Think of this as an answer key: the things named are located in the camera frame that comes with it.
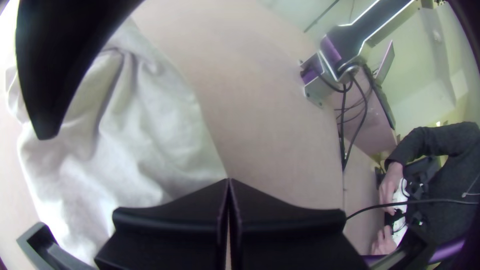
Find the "dark jacket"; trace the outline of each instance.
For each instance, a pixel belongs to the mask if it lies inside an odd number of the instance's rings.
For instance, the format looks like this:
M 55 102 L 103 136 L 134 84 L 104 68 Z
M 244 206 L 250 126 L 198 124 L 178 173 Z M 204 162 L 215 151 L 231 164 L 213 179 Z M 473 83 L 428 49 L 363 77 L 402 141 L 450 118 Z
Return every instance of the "dark jacket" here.
M 385 166 L 388 168 L 393 161 L 405 166 L 421 156 L 445 155 L 447 161 L 430 181 L 429 198 L 478 202 L 480 196 L 462 198 L 480 176 L 480 129 L 476 123 L 415 128 L 388 157 Z M 480 193 L 480 179 L 469 193 Z M 476 207 L 452 203 L 418 205 L 428 220 L 427 233 L 438 244 L 463 236 L 472 223 Z

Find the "person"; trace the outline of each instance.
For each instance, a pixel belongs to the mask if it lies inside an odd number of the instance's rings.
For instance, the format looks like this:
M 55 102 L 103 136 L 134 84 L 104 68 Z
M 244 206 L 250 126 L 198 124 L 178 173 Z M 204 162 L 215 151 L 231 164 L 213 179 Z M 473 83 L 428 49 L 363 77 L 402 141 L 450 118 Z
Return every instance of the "person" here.
M 429 199 L 453 199 L 478 202 L 480 199 L 480 129 L 476 123 L 462 122 L 441 127 L 417 127 L 395 148 L 385 161 L 386 175 L 379 187 L 379 203 L 392 203 L 393 195 L 404 178 L 406 164 L 422 156 L 448 156 L 442 168 L 429 183 Z M 427 235 L 437 244 L 463 236 L 475 216 L 476 205 L 453 203 L 417 204 L 428 221 Z M 383 209 L 395 214 L 393 207 Z M 392 228 L 385 226 L 371 246 L 372 255 L 393 252 L 397 245 Z M 449 269 L 453 258 L 444 260 L 436 269 Z

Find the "hand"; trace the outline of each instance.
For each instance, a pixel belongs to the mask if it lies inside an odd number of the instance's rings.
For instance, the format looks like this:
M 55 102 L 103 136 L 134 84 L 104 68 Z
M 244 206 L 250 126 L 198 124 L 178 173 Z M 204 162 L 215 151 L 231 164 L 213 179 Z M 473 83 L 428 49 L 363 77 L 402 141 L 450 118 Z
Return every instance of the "hand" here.
M 402 164 L 398 162 L 392 162 L 388 166 L 385 178 L 378 189 L 381 205 L 392 203 L 394 193 L 399 188 L 400 181 L 404 178 L 403 169 Z M 383 210 L 392 216 L 395 215 L 395 209 L 392 206 L 385 207 Z
M 385 226 L 377 233 L 377 240 L 371 244 L 372 255 L 387 255 L 397 249 L 397 244 L 392 238 L 392 228 Z

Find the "dark gray sleeve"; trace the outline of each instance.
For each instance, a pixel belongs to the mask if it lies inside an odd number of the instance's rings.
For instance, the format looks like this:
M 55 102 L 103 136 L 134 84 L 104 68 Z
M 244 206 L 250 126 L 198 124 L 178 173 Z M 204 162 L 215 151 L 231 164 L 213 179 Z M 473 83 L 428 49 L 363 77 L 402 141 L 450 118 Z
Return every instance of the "dark gray sleeve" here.
M 462 122 L 441 127 L 417 127 L 395 148 L 385 161 L 405 166 L 421 156 L 459 156 L 480 140 L 480 129 L 476 123 Z

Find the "black cable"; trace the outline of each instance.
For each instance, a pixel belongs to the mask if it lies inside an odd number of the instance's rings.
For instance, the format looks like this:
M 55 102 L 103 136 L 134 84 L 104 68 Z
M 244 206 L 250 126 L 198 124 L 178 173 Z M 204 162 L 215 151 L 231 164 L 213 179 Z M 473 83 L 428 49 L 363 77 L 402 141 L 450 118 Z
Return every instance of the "black cable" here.
M 308 32 L 312 27 L 314 27 L 314 25 L 316 25 L 320 19 L 325 16 L 325 14 L 327 14 L 338 2 L 340 2 L 340 0 L 335 0 L 335 2 L 333 2 L 329 7 L 327 7 L 325 9 L 324 12 L 322 12 L 320 14 L 320 16 L 318 16 L 315 20 L 312 21 L 312 23 L 310 23 L 310 25 L 303 31 L 304 33 Z
M 404 180 L 403 180 L 403 179 L 401 180 L 401 187 L 400 187 L 400 189 L 401 189 L 401 193 L 403 194 L 403 196 L 405 196 L 405 197 L 407 197 L 407 198 L 410 198 L 410 196 L 407 196 L 407 195 L 405 194 L 405 192 L 404 192 Z
M 310 70 L 310 69 L 312 69 L 313 72 L 315 72 L 316 76 L 319 77 L 320 80 L 322 80 L 326 85 L 328 85 L 333 91 L 338 92 L 338 93 L 343 93 L 343 92 L 344 92 L 344 91 L 338 89 L 337 87 L 335 87 L 335 86 L 334 86 L 333 84 L 331 84 L 329 81 L 327 81 L 327 80 L 320 74 L 320 72 L 317 70 L 317 68 L 315 67 L 315 65 L 310 64 L 310 65 L 306 68 L 307 71 Z M 352 81 L 350 81 L 350 85 L 346 88 L 345 91 L 347 91 L 347 92 L 350 91 L 350 89 L 352 89 L 353 85 L 354 85 L 354 83 L 353 83 Z
M 350 74 L 350 78 L 353 81 L 353 83 L 356 85 L 356 87 L 358 87 L 358 90 L 360 91 L 360 94 L 363 98 L 363 101 L 365 102 L 365 110 L 363 110 L 363 117 L 361 118 L 360 124 L 358 125 L 358 128 L 356 129 L 355 133 L 353 134 L 353 137 L 351 138 L 350 146 L 348 147 L 348 151 L 347 151 L 346 157 L 345 157 L 345 167 L 347 166 L 347 163 L 349 162 L 350 153 L 352 152 L 352 147 L 354 146 L 355 139 L 357 138 L 357 136 L 360 132 L 360 129 L 364 125 L 365 119 L 367 118 L 367 112 L 368 112 L 368 107 L 369 107 L 369 101 L 367 100 L 367 97 L 365 96 L 364 91 L 360 87 L 359 82 L 357 81 L 357 79 L 355 79 L 355 77 L 352 74 Z
M 359 113 L 357 113 L 354 117 L 352 117 L 352 118 L 350 118 L 350 119 L 348 119 L 348 120 L 345 120 L 345 121 L 341 121 L 341 120 L 340 120 L 340 123 L 336 123 L 336 124 L 337 124 L 337 125 L 341 125 L 341 124 L 345 124 L 345 123 L 348 123 L 348 122 L 350 122 L 350 121 L 353 121 L 353 120 L 357 119 L 357 117 L 359 117 L 364 110 L 365 110 L 365 107 L 363 107 L 363 109 L 361 109 L 361 111 L 360 111 Z
M 343 97 L 341 100 L 341 119 L 340 121 L 344 122 L 345 117 L 345 103 L 347 102 L 347 91 L 346 85 L 343 85 Z M 341 169 L 345 170 L 345 134 L 344 134 L 344 125 L 340 125 L 340 151 L 341 151 Z
M 393 202 L 393 203 L 385 203 L 385 204 L 377 204 L 374 206 L 370 206 L 367 208 L 363 208 L 362 210 L 358 210 L 355 213 L 349 215 L 346 220 L 349 220 L 355 217 L 358 214 L 361 214 L 365 211 L 377 209 L 377 208 L 384 208 L 384 207 L 392 207 L 392 206 L 406 206 L 406 205 L 418 205 L 418 204 L 429 204 L 429 203 L 449 203 L 449 204 L 459 204 L 459 205 L 478 205 L 478 202 L 473 201 L 463 201 L 463 200 L 456 200 L 456 199 L 419 199 L 419 200 L 409 200 L 409 201 L 402 201 L 402 202 Z
M 372 95 L 372 92 L 373 92 L 373 89 L 370 87 L 370 89 L 368 89 L 368 92 L 367 92 L 367 94 L 366 94 L 366 98 L 367 98 L 367 99 L 370 98 L 370 96 Z M 351 110 L 351 109 L 353 109 L 353 108 L 356 108 L 356 107 L 362 105 L 363 103 L 364 103 L 364 99 L 363 99 L 363 98 L 360 98 L 360 99 L 357 100 L 354 104 L 352 104 L 350 107 L 345 108 L 345 112 L 347 112 L 348 110 Z M 333 110 L 334 110 L 334 111 L 341 111 L 342 109 L 340 108 L 340 109 L 333 109 Z
M 406 223 L 406 222 L 404 222 L 403 225 L 402 225 L 399 229 L 394 230 L 394 231 L 392 232 L 392 234 L 396 234 L 396 233 L 400 232 L 405 226 L 407 226 L 407 223 Z

